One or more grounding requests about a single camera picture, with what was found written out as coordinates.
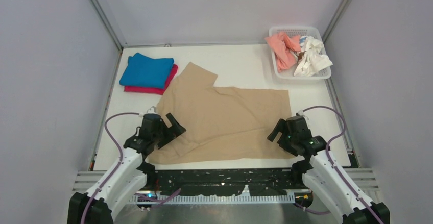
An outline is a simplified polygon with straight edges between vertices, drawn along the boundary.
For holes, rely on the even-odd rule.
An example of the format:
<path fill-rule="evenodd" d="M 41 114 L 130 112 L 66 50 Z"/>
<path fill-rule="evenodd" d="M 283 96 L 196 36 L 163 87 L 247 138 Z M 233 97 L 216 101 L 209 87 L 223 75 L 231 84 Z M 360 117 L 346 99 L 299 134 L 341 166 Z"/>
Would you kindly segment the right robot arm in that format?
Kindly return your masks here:
<path fill-rule="evenodd" d="M 390 223 L 388 207 L 362 191 L 338 164 L 324 138 L 312 135 L 304 117 L 278 120 L 267 139 L 304 158 L 292 165 L 293 185 L 312 190 L 339 223 Z"/>

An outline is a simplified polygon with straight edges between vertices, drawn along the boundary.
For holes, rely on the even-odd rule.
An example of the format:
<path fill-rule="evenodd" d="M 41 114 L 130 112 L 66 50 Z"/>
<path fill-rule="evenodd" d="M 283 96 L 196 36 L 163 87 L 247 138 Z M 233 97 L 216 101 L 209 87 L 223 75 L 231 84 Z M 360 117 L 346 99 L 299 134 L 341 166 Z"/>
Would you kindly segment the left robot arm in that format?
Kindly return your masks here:
<path fill-rule="evenodd" d="M 69 200 L 67 223 L 114 223 L 120 210 L 140 190 L 156 186 L 155 166 L 145 159 L 154 149 L 161 149 L 186 132 L 171 113 L 170 122 L 156 113 L 139 114 L 142 122 L 123 145 L 117 141 L 118 159 L 84 193 L 76 192 Z"/>

